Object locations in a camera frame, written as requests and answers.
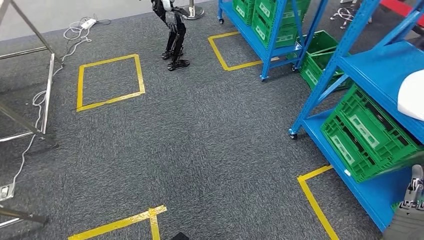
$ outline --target stand base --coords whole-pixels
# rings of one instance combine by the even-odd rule
[[[195,20],[203,17],[205,15],[205,10],[203,10],[200,6],[185,6],[183,7],[184,10],[189,13],[189,16],[187,17],[188,20]]]

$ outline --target white cable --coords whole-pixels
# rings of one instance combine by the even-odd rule
[[[81,21],[75,21],[75,22],[73,22],[73,23],[71,23],[70,25],[69,25],[69,28],[63,33],[63,37],[65,38],[65,39],[67,39],[67,40],[76,40],[76,39],[82,39],[80,42],[78,42],[77,44],[75,44],[74,46],[73,46],[73,50],[70,52],[70,53],[67,53],[66,55],[64,55],[63,57],[62,57],[62,62],[64,62],[64,60],[65,60],[65,58],[66,57],[69,57],[69,56],[71,56],[72,54],[74,54],[75,53],[75,51],[77,50],[77,47],[78,47],[78,45],[80,45],[80,44],[82,44],[82,43],[84,43],[84,42],[88,42],[88,43],[90,43],[92,40],[91,39],[89,39],[88,38],[88,35],[90,34],[90,28],[92,27],[92,26],[94,26],[94,25],[92,25],[92,26],[90,26],[89,28],[87,28],[87,32],[86,32],[86,34],[84,34],[83,36],[81,36],[82,35],[82,33],[83,33],[83,31],[84,31],[84,28],[82,28],[81,27],[81,24],[83,24],[83,22],[81,22]],[[69,31],[71,31],[71,32],[73,32],[73,33],[76,33],[76,34],[78,34],[78,36],[76,36],[76,37],[68,37],[66,34],[69,32]],[[60,68],[58,69],[58,70],[56,70],[54,73],[53,73],[53,77],[60,71],[60,70],[62,70],[62,69],[64,69],[64,67],[63,67],[63,65],[60,65]],[[43,96],[42,97],[42,100],[39,102],[39,103],[37,103],[37,101],[38,101],[38,99],[41,97],[41,96]],[[46,101],[46,90],[44,90],[44,91],[41,91],[41,92],[39,92],[39,93],[37,93],[33,98],[32,98],[32,105],[34,106],[34,107],[38,107],[38,118],[37,118],[37,120],[35,121],[35,128],[36,129],[38,129],[38,124],[39,124],[39,121],[40,121],[40,119],[41,119],[41,112],[42,112],[42,109],[43,109],[43,107],[42,107],[42,104],[44,103]],[[25,164],[25,154],[30,150],[30,148],[31,148],[31,146],[33,145],[33,142],[34,142],[34,139],[36,138],[36,135],[34,134],[34,135],[32,135],[32,138],[31,138],[31,141],[29,142],[29,144],[28,144],[28,147],[25,149],[25,151],[23,151],[22,152],[22,155],[21,155],[21,157],[22,157],[22,163],[20,164],[20,168],[19,168],[19,171],[16,173],[16,175],[13,177],[13,185],[15,185],[15,183],[16,183],[16,178],[18,178],[18,176],[19,176],[19,174],[21,174],[21,172],[22,172],[22,168],[24,168],[24,164]]]

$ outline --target caster wheel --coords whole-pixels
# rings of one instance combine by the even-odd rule
[[[298,139],[298,134],[290,134],[290,138],[293,140],[297,140]]]

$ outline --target humanoid robot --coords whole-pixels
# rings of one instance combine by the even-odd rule
[[[189,13],[184,9],[173,6],[175,0],[151,0],[153,11],[168,26],[169,38],[166,50],[162,53],[162,59],[172,59],[168,64],[168,70],[185,68],[190,65],[188,60],[180,59],[183,55],[183,42],[186,35],[186,26],[183,23],[184,16]]]
[[[414,165],[405,198],[384,230],[384,240],[424,240],[424,201],[420,200],[423,189],[423,167]]]

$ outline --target power strip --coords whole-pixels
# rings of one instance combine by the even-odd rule
[[[83,29],[89,29],[91,28],[97,21],[93,18],[88,19],[86,22],[81,24],[81,28]]]

